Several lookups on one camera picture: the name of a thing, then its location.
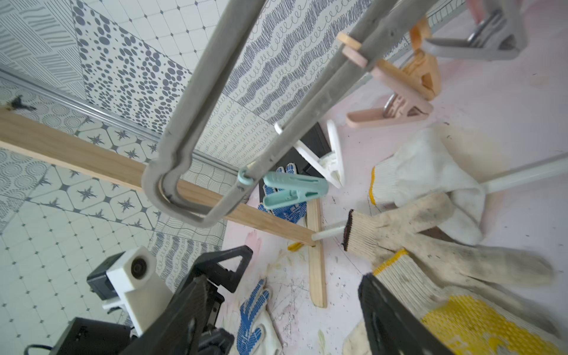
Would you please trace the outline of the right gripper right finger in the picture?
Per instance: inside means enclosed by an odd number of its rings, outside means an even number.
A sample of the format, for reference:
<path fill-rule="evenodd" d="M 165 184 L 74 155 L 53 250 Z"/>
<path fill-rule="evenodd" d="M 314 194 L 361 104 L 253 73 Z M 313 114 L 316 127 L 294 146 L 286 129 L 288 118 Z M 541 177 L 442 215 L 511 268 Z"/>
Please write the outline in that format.
<path fill-rule="evenodd" d="M 450 354 L 372 273 L 358 288 L 372 354 Z"/>

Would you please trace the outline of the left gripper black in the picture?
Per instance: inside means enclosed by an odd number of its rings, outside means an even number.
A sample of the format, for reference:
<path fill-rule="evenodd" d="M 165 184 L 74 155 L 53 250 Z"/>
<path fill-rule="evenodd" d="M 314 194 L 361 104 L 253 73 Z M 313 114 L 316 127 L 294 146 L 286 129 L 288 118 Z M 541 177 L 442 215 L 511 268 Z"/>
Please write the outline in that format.
<path fill-rule="evenodd" d="M 223 287 L 234 293 L 247 269 L 253 251 L 248 246 L 238 246 L 226 251 L 212 251 L 199 256 L 188 275 L 177 288 L 180 294 L 186 287 L 197 280 L 202 280 L 206 292 L 205 301 L 198 306 L 204 312 L 204 324 L 199 326 L 192 322 L 188 329 L 188 346 L 196 346 L 195 350 L 187 349 L 185 354 L 228 354 L 235 337 L 228 331 L 215 326 L 220 307 L 225 297 L 218 288 Z"/>

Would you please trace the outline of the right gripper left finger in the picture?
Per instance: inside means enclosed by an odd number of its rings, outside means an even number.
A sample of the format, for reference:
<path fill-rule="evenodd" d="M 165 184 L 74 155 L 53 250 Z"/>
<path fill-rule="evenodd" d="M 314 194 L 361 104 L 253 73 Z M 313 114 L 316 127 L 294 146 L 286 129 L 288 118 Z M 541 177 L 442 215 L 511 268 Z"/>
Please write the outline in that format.
<path fill-rule="evenodd" d="M 207 278 L 195 278 L 123 354 L 196 354 L 206 323 Z"/>

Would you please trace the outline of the teal clothes peg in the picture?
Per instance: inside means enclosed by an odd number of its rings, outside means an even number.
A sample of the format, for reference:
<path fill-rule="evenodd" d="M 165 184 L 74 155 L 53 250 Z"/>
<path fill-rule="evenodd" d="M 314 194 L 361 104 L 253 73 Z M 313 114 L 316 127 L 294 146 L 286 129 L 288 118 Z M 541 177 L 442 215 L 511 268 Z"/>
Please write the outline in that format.
<path fill-rule="evenodd" d="M 309 175 L 294 175 L 270 171 L 263 177 L 265 186 L 276 192 L 263 198 L 268 210 L 285 208 L 321 198 L 328 193 L 328 181 Z"/>

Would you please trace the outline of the grey clip hanger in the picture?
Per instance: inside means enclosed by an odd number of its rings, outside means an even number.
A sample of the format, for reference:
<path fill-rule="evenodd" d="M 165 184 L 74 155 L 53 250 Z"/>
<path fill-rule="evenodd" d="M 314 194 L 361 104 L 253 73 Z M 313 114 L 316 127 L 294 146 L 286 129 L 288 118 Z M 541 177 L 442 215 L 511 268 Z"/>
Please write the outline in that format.
<path fill-rule="evenodd" d="M 209 228 L 246 194 L 370 69 L 350 62 L 337 35 L 384 57 L 432 1 L 230 1 L 164 129 L 141 181 L 154 206 Z M 178 188 L 195 150 L 239 168 L 218 202 Z"/>

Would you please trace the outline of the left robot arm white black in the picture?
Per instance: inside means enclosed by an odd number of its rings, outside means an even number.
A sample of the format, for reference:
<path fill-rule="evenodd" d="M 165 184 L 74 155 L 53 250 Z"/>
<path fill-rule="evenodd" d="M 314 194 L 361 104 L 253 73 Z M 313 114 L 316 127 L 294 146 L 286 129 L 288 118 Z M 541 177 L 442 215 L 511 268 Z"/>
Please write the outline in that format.
<path fill-rule="evenodd" d="M 104 306 L 127 311 L 131 326 L 77 317 L 49 354 L 227 354 L 235 338 L 217 328 L 225 298 L 235 292 L 253 256 L 248 246 L 198 257 L 176 291 L 156 274 L 156 260 L 140 247 L 107 258 L 87 278 Z"/>

